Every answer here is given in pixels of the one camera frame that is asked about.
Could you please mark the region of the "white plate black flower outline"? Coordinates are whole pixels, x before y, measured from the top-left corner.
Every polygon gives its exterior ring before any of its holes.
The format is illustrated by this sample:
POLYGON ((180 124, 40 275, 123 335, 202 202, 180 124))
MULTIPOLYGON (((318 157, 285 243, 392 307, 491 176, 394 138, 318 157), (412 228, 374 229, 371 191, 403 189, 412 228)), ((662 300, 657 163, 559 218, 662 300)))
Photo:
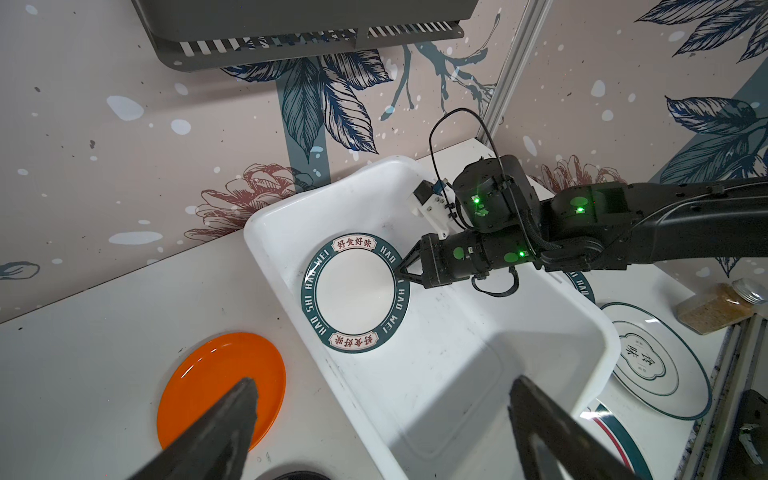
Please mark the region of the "white plate black flower outline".
POLYGON ((709 376, 683 338, 654 314, 625 302, 601 311, 620 341, 613 376, 636 399, 667 417, 695 421, 710 410, 709 376))

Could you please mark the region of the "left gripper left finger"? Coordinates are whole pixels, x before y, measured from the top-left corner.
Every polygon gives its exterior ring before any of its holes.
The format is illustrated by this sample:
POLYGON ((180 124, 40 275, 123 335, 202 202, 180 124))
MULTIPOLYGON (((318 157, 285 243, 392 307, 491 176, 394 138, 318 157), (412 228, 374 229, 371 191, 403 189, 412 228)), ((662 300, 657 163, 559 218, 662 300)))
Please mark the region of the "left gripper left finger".
POLYGON ((257 404, 255 382, 241 379, 132 478, 239 479, 257 420, 257 404))

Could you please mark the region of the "green rim lettered plate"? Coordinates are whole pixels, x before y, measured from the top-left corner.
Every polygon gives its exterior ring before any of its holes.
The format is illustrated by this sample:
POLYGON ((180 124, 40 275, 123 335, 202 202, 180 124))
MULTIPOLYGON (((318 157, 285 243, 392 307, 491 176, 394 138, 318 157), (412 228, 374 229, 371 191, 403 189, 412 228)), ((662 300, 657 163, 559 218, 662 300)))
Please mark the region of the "green rim lettered plate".
POLYGON ((315 252, 299 300, 321 343, 360 354, 394 336, 410 301, 410 283, 395 274, 401 261, 389 242, 363 232, 337 236, 315 252))
POLYGON ((596 303, 594 289, 592 288, 587 277, 582 272, 578 272, 578 271, 566 272, 565 275, 567 276, 568 280, 571 282, 573 287, 581 295, 586 297, 593 304, 596 303))

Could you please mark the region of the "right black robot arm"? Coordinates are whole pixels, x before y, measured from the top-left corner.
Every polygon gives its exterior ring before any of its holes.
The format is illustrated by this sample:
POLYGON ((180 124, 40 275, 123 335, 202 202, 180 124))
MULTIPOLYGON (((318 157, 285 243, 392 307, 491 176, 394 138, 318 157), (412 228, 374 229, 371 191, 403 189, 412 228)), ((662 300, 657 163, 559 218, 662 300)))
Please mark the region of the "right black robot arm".
POLYGON ((530 263, 547 272, 767 254, 764 177, 664 185, 609 182, 539 200, 512 155, 467 165, 452 185, 471 225, 424 235, 396 267, 426 289, 530 263))

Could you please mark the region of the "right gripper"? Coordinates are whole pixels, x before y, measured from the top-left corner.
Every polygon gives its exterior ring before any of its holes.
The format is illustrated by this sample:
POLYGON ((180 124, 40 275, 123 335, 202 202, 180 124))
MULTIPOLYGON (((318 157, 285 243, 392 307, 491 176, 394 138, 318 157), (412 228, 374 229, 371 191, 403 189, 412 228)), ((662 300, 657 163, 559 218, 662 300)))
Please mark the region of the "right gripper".
POLYGON ((512 269, 525 263, 540 266, 521 230, 490 233, 466 230, 445 239, 427 234, 402 259, 400 269, 407 270, 419 260, 421 275, 400 272, 398 277, 424 288, 485 277, 491 271, 512 269))

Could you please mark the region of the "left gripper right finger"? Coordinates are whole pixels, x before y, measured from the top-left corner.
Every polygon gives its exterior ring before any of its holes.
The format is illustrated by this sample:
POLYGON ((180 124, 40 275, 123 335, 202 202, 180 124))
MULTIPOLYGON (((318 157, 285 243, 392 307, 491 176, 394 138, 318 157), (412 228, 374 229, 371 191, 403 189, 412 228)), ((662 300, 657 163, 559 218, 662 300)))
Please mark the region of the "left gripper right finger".
POLYGON ((512 431, 526 479, 640 479, 525 376, 510 390, 512 431))

